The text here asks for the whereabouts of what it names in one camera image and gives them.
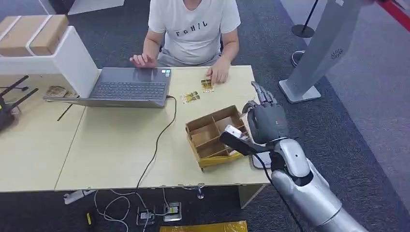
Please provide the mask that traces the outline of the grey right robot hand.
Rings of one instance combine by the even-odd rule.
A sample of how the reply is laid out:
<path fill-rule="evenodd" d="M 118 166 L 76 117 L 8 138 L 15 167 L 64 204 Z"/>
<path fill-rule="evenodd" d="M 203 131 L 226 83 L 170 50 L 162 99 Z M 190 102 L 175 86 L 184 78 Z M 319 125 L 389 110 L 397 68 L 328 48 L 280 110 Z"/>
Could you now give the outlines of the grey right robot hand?
<path fill-rule="evenodd" d="M 273 94 L 255 81 L 251 82 L 259 102 L 249 100 L 242 113 L 247 115 L 252 138 L 257 144 L 289 136 L 288 122 L 284 108 L 278 104 Z"/>

